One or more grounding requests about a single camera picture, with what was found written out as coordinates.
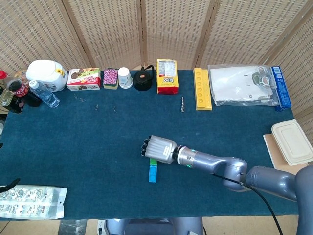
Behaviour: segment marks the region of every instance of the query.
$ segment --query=floor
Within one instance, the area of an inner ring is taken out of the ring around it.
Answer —
[[[296,215],[278,216],[284,235],[295,235]],[[205,217],[203,225],[208,235],[277,235],[272,217],[222,216]],[[58,235],[59,220],[0,222],[1,235]],[[96,235],[97,220],[88,220],[86,235]]]

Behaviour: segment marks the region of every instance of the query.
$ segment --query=table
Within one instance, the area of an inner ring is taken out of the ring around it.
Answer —
[[[262,106],[196,111],[193,72],[178,75],[178,95],[158,95],[155,81],[146,92],[64,89],[55,93],[57,108],[9,113],[0,184],[20,177],[21,185],[68,187],[64,219],[269,215],[254,192],[229,191],[220,179],[176,163],[159,163],[157,183],[148,183],[149,159],[140,150],[149,135],[242,158],[249,168],[272,167],[263,134],[293,119],[291,110]],[[295,202],[264,195],[277,215],[297,213]]]

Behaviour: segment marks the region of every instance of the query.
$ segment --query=white cup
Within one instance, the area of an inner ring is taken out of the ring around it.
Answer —
[[[128,89],[133,85],[133,78],[129,73],[129,69],[126,67],[121,67],[118,70],[118,84],[121,88]]]

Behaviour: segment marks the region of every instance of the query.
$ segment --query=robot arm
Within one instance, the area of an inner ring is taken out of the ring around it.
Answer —
[[[201,153],[157,136],[150,136],[144,141],[141,155],[168,164],[177,160],[180,165],[205,170],[209,174],[215,174],[218,168],[224,165],[223,176],[240,183],[223,179],[223,185],[232,191],[248,191],[250,189],[247,186],[250,186],[297,201],[299,207],[297,234],[313,235],[313,223],[308,221],[313,217],[313,206],[310,201],[313,197],[313,166],[302,169],[296,176],[261,166],[253,167],[246,173],[247,162],[242,159]]]

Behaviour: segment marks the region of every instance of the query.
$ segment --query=clear plastic bag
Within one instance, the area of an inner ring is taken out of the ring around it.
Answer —
[[[279,105],[276,82],[265,65],[208,65],[214,102],[220,105]]]
[[[0,217],[11,219],[58,219],[64,217],[67,188],[15,186],[0,193]]]

